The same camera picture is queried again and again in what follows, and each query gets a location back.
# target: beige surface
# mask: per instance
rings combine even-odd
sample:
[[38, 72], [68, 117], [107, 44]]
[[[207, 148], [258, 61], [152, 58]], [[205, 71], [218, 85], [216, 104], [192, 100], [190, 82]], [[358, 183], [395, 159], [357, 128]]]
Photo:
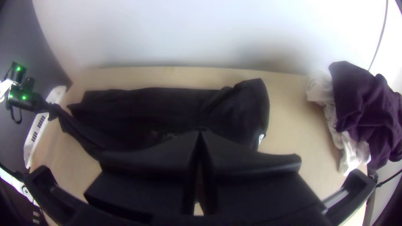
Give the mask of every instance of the beige surface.
[[[322, 108], [306, 100], [308, 78], [272, 72], [191, 68], [137, 67], [94, 69], [78, 77], [62, 106], [81, 101], [84, 91], [138, 89], [144, 87], [187, 87], [220, 89], [252, 78], [262, 78], [270, 99], [267, 137], [259, 151], [270, 154], [296, 153], [302, 159], [300, 175], [323, 199], [338, 190], [345, 177], [338, 173], [339, 153], [334, 147]], [[59, 185], [85, 200], [83, 193], [101, 172], [72, 137], [62, 133], [58, 121], [44, 132], [32, 160], [34, 170], [48, 166]], [[362, 225], [365, 205], [345, 225]]]

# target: pile of clothes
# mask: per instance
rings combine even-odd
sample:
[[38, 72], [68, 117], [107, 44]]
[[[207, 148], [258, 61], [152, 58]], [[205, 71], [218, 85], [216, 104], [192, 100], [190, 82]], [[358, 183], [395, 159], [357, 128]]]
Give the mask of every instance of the pile of clothes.
[[307, 100], [323, 106], [335, 146], [343, 151], [339, 171], [360, 163], [374, 170], [402, 159], [401, 95], [381, 75], [349, 62], [334, 62], [331, 76], [310, 77]]

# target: black cloth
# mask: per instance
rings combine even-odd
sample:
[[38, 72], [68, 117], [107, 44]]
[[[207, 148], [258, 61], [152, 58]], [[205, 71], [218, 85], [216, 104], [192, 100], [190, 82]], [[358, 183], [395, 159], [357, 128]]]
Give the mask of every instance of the black cloth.
[[49, 119], [78, 140], [92, 156], [102, 150], [144, 149], [180, 134], [208, 129], [258, 149], [269, 118], [269, 98], [261, 79], [221, 90], [145, 88], [85, 92], [78, 104], [50, 105]]
[[401, 160], [401, 95], [392, 91], [381, 74], [373, 76], [349, 62], [334, 62], [329, 70], [338, 118], [336, 130], [368, 142], [371, 168], [381, 168], [388, 159]]

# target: white cloth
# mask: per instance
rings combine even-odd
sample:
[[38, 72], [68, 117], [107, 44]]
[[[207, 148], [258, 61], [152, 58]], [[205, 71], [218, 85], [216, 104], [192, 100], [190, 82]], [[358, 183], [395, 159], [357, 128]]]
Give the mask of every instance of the white cloth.
[[324, 114], [335, 147], [341, 150], [343, 154], [339, 163], [339, 172], [347, 176], [360, 163], [369, 163], [371, 160], [369, 144], [365, 141], [356, 142], [347, 131], [338, 133], [335, 129], [338, 119], [332, 90], [332, 78], [323, 72], [317, 71], [313, 73], [310, 75], [306, 94], [308, 101], [315, 102], [324, 108]]

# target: white panel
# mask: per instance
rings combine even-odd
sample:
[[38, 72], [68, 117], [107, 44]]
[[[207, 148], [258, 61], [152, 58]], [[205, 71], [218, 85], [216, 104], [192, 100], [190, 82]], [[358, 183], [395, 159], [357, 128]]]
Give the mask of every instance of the white panel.
[[395, 92], [402, 92], [402, 14], [395, 0], [389, 0], [384, 35], [370, 72], [382, 74]]
[[384, 19], [378, 0], [34, 0], [64, 68], [181, 65], [264, 70], [368, 68]]

